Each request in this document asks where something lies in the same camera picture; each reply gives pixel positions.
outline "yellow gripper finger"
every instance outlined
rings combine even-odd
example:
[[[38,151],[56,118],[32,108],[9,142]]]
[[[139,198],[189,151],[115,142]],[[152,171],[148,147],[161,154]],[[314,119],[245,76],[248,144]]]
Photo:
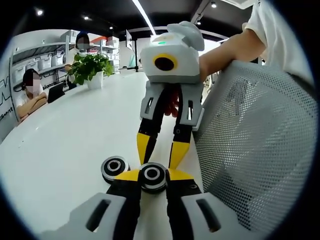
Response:
[[[189,150],[189,142],[173,141],[171,145],[169,169],[176,169]]]
[[[136,144],[138,147],[138,153],[139,153],[139,159],[140,159],[141,165],[145,164],[149,160],[149,158],[145,159],[149,140],[150,140],[150,136],[145,135],[143,133],[138,132],[138,134],[136,135]]]

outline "human arm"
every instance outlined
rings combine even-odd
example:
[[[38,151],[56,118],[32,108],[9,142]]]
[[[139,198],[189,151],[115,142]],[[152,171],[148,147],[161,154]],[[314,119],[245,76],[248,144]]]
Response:
[[[39,100],[44,99],[47,102],[46,96],[46,93],[42,92],[38,96],[28,100],[28,102],[18,105],[16,110],[19,117],[22,119],[24,116],[26,116]]]
[[[64,66],[64,70],[65,70],[66,72],[69,72],[69,71],[71,70],[71,65],[70,65],[70,64],[65,65],[65,66]]]
[[[37,97],[35,97],[22,105],[18,105],[16,108],[16,111],[19,117],[22,119],[24,116],[26,116],[30,111],[30,109],[36,104],[37,101],[38,99]]]
[[[36,96],[36,98],[38,98],[38,100],[43,99],[43,98],[47,99],[48,96],[47,96],[47,94],[43,91],[43,92],[40,93],[38,96]]]
[[[69,51],[69,53],[67,54],[66,58],[65,58],[65,66],[64,66],[64,70],[66,72],[69,72],[71,69],[72,64],[75,61],[75,55],[77,54],[77,51],[73,48]]]
[[[24,117],[20,118],[18,125],[21,124],[24,120],[26,120],[27,117],[29,117],[29,114],[27,114]]]
[[[33,107],[29,110],[28,114],[32,114],[35,110],[39,109],[41,106],[45,105],[47,103],[47,99],[45,97],[39,99]]]
[[[207,52],[199,58],[200,77],[204,81],[229,65],[232,60],[250,62],[256,59],[266,46],[251,29],[234,35],[221,46]]]

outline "white table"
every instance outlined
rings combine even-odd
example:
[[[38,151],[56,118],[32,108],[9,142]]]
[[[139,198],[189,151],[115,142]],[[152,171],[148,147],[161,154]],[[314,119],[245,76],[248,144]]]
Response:
[[[122,156],[140,166],[136,136],[147,77],[143,72],[113,75],[104,88],[80,86],[30,115],[0,145],[0,179],[17,214],[38,235],[56,230],[70,212],[96,193],[105,193],[102,162]],[[175,118],[164,116],[150,162],[169,164]],[[179,169],[202,189],[199,160],[191,139]],[[166,194],[142,193],[134,239],[172,239]]]

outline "potted plant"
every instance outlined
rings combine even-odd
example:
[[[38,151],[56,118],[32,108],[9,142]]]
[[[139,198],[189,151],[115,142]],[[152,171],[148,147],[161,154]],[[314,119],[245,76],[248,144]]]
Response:
[[[101,89],[104,75],[113,73],[113,66],[109,59],[103,55],[74,56],[76,61],[72,64],[68,75],[74,75],[74,83],[83,85],[87,83],[89,89]]]

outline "mesh chair back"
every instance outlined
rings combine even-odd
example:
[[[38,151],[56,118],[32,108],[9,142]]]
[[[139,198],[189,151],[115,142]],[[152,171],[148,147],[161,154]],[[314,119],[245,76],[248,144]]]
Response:
[[[281,70],[233,61],[204,108],[194,134],[204,190],[235,210],[247,229],[271,233],[308,177],[316,100]]]

